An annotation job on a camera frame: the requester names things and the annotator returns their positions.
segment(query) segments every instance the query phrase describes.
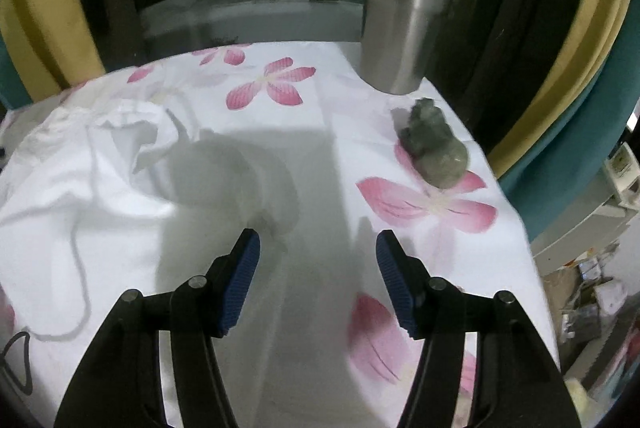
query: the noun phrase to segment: pink petal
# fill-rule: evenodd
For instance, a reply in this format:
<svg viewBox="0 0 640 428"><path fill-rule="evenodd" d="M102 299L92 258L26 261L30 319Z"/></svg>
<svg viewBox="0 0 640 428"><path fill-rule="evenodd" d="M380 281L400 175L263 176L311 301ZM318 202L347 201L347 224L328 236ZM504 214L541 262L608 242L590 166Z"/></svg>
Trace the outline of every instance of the pink petal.
<svg viewBox="0 0 640 428"><path fill-rule="evenodd" d="M399 381L408 347L394 316L378 300L358 294L347 330L349 356L371 379Z"/></svg>
<svg viewBox="0 0 640 428"><path fill-rule="evenodd" d="M283 72L276 76L276 80L279 82L301 82L316 74L315 67L298 67L292 71Z"/></svg>
<svg viewBox="0 0 640 428"><path fill-rule="evenodd" d="M476 357L465 350L462 358L462 377L460 379L460 391L474 396L474 387L476 385Z"/></svg>
<svg viewBox="0 0 640 428"><path fill-rule="evenodd" d="M2 313L5 324L11 329L11 332L14 332L15 329L15 311L14 308L10 305L7 305L4 308L4 312Z"/></svg>
<svg viewBox="0 0 640 428"><path fill-rule="evenodd" d="M71 91L72 92L76 92L78 90L80 90L82 87L84 87L87 83L89 83L91 80L85 80L83 82L78 83L77 85L71 87Z"/></svg>
<svg viewBox="0 0 640 428"><path fill-rule="evenodd" d="M302 98L296 87L286 83L269 82L267 84L267 94L276 103L295 106L302 104Z"/></svg>
<svg viewBox="0 0 640 428"><path fill-rule="evenodd" d="M204 55L207 55L207 54L209 54L209 53L215 52L215 51L217 51L217 50L218 50L218 48L217 48L217 47L212 47L212 48L209 48L209 49L202 49L202 50L200 50L200 51L193 51L193 52L191 53L191 55L192 55L192 56L204 56Z"/></svg>
<svg viewBox="0 0 640 428"><path fill-rule="evenodd" d="M229 110L245 108L258 92L260 92L260 85L256 82L240 85L226 95L226 108Z"/></svg>
<svg viewBox="0 0 640 428"><path fill-rule="evenodd" d="M475 173L467 171L458 184L446 191L451 194L460 194L471 193L480 188L486 188L484 181Z"/></svg>
<svg viewBox="0 0 640 428"><path fill-rule="evenodd" d="M129 76L127 83L135 83L140 81L142 78L146 78L146 76L148 74L151 74L151 72L153 72L155 68L156 66L153 64L137 68L135 71L133 71L133 74Z"/></svg>
<svg viewBox="0 0 640 428"><path fill-rule="evenodd" d="M414 163L411 161L411 157L406 150L402 148L400 141L396 142L396 145L394 146L394 154L396 155L396 160L400 163L400 166L404 168L407 173L409 173L419 183L426 184L422 176L414 168Z"/></svg>
<svg viewBox="0 0 640 428"><path fill-rule="evenodd" d="M407 226L427 215L425 196L401 184L370 177L356 184L373 212L392 226Z"/></svg>
<svg viewBox="0 0 640 428"><path fill-rule="evenodd" d="M68 88L67 90L63 90L62 92L60 92L60 94L62 94L62 98L60 98L60 102L58 103L58 105L62 105L63 103L65 103L65 101L68 100L73 93L74 90L72 88Z"/></svg>
<svg viewBox="0 0 640 428"><path fill-rule="evenodd" d="M270 64L268 64L265 68L264 68L264 75L268 76L269 74L273 74L274 72L280 72L284 69L286 69L287 67L290 67L293 65L293 60L289 57L287 58L281 58L279 60L277 60L276 62L271 62Z"/></svg>
<svg viewBox="0 0 640 428"><path fill-rule="evenodd" d="M493 206L482 202L451 199L443 220L465 233L484 233L494 223L498 214Z"/></svg>
<svg viewBox="0 0 640 428"><path fill-rule="evenodd" d="M216 57L216 54L218 54L218 50L214 49L213 52L211 52L211 54L207 54L203 59L200 60L200 64L206 65L210 63L212 59Z"/></svg>
<svg viewBox="0 0 640 428"><path fill-rule="evenodd" d="M240 65L244 62L244 52L239 49L228 49L225 52L224 62L228 65Z"/></svg>

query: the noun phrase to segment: clutter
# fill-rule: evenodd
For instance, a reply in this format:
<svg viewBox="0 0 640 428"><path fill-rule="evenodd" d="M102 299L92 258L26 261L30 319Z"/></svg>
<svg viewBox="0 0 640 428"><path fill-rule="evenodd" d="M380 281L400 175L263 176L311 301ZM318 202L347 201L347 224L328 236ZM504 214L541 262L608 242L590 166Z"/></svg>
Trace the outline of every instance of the clutter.
<svg viewBox="0 0 640 428"><path fill-rule="evenodd" d="M613 392L614 398L618 398L620 394L622 394L622 391L625 389L626 385L629 384L629 381L631 381L631 378L633 377L638 367L640 367L640 356L638 353L639 348L640 331L638 329L635 329L631 333L630 340L628 342L628 346L626 349L626 361L624 364L625 371Z"/></svg>
<svg viewBox="0 0 640 428"><path fill-rule="evenodd" d="M572 364L564 373L565 380L571 378L577 379L588 391L589 387L584 385L586 378L589 375L590 370L593 368L593 365L600 357L605 345L611 338L613 330L613 325L603 328L602 335L599 338L591 340L584 346L583 350L574 361L574 364Z"/></svg>
<svg viewBox="0 0 640 428"><path fill-rule="evenodd" d="M601 252L598 253L598 260L600 262L600 267L605 267L611 259L618 252L618 248L620 247L619 241L611 242L607 247L605 247Z"/></svg>
<svg viewBox="0 0 640 428"><path fill-rule="evenodd" d="M588 304L562 315L562 337L564 341L583 343L602 334L597 304Z"/></svg>
<svg viewBox="0 0 640 428"><path fill-rule="evenodd" d="M589 390L593 397L600 404L607 404L612 398L622 376L624 375L626 353L628 341L623 343L615 353L612 360L606 366L604 372L598 377L595 384Z"/></svg>
<svg viewBox="0 0 640 428"><path fill-rule="evenodd" d="M574 402L575 410L580 418L580 424L582 424L582 426L593 426L595 424L594 421L604 414L602 407L589 397L587 391L577 379L565 379L564 384L569 390L571 399Z"/></svg>
<svg viewBox="0 0 640 428"><path fill-rule="evenodd" d="M578 264L582 281L586 284L594 283L602 278L602 268L597 257L588 258L584 262Z"/></svg>
<svg viewBox="0 0 640 428"><path fill-rule="evenodd" d="M604 161L604 172L616 191L621 206L640 210L640 165L627 143L611 159Z"/></svg>
<svg viewBox="0 0 640 428"><path fill-rule="evenodd" d="M597 285L593 292L600 307L600 314L606 316L615 315L624 305L627 296L624 283L616 279Z"/></svg>

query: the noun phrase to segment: yellow cushion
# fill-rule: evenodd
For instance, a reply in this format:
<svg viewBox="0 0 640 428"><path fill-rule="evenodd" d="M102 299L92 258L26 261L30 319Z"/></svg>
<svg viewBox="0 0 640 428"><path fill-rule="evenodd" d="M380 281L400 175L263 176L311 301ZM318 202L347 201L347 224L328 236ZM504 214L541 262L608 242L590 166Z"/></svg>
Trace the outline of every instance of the yellow cushion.
<svg viewBox="0 0 640 428"><path fill-rule="evenodd" d="M0 32L34 101L104 74L80 0L0 0Z"/></svg>
<svg viewBox="0 0 640 428"><path fill-rule="evenodd" d="M513 128L488 155L497 177L534 145L587 86L618 36L629 1L580 0L569 33L543 85Z"/></svg>

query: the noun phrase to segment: table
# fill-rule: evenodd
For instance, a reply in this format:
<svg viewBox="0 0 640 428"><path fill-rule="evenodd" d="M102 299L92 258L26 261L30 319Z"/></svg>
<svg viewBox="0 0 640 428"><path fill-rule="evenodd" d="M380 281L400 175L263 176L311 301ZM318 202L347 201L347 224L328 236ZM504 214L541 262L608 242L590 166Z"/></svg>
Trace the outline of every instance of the table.
<svg viewBox="0 0 640 428"><path fill-rule="evenodd" d="M358 56L355 43L227 46L8 115L0 342L31 333L34 391L23 399L45 427L119 295L173 290L245 226L260 233L260 264L238 326L215 343L240 426L395 426L421 342L392 315L374 254L383 229L469 293L512 290L556 357L524 228L482 151L429 82L382 94L356 74ZM423 97L470 153L446 192L418 181L398 144ZM472 335L466 348L457 426ZM181 426L168 349L163 336L168 421ZM10 351L12 368L21 354Z"/></svg>

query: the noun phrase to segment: floor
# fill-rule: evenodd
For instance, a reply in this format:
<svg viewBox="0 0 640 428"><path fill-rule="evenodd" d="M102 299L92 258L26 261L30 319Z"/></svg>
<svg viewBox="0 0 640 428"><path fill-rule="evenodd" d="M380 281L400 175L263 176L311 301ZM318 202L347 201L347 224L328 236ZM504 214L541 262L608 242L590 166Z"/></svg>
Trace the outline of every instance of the floor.
<svg viewBox="0 0 640 428"><path fill-rule="evenodd" d="M558 353L560 357L560 367L564 372L580 353L581 347L575 347L571 341L560 344L560 325L562 321L562 309L567 300L577 289L580 283L580 273L577 268L560 268L551 274L546 275L542 279L546 301L551 312L551 319L556 332L556 340L558 341Z"/></svg>

